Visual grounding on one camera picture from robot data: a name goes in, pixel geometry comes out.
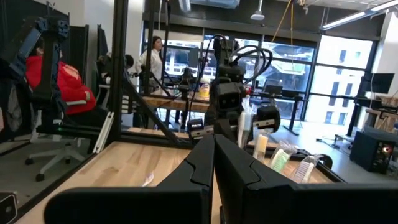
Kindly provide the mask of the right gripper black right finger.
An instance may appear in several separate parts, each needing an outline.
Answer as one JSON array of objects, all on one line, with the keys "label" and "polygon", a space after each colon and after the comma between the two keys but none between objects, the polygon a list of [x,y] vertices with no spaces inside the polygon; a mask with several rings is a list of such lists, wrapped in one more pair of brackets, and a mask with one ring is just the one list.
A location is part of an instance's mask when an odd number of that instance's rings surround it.
[{"label": "right gripper black right finger", "polygon": [[298,184],[215,135],[226,223],[397,223],[396,184]]}]

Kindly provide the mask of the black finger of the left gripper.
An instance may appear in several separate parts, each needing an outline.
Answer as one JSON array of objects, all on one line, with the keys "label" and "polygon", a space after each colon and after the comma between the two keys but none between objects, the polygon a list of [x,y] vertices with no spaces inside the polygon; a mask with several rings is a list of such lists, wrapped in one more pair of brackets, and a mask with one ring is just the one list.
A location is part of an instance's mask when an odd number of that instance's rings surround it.
[{"label": "black finger of the left gripper", "polygon": [[229,120],[228,127],[226,130],[226,137],[232,142],[237,142],[238,135],[238,121],[237,120]]},{"label": "black finger of the left gripper", "polygon": [[227,120],[226,119],[217,119],[215,121],[215,134],[220,134],[226,137],[226,128],[227,128]]}]

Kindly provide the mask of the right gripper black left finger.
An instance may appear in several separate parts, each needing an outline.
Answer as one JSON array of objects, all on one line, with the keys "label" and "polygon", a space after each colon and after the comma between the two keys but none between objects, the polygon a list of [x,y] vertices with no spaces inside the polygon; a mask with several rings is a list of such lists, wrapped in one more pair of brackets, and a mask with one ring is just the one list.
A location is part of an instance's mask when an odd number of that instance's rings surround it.
[{"label": "right gripper black left finger", "polygon": [[155,187],[78,187],[51,198],[44,222],[210,223],[215,140],[203,137]]}]

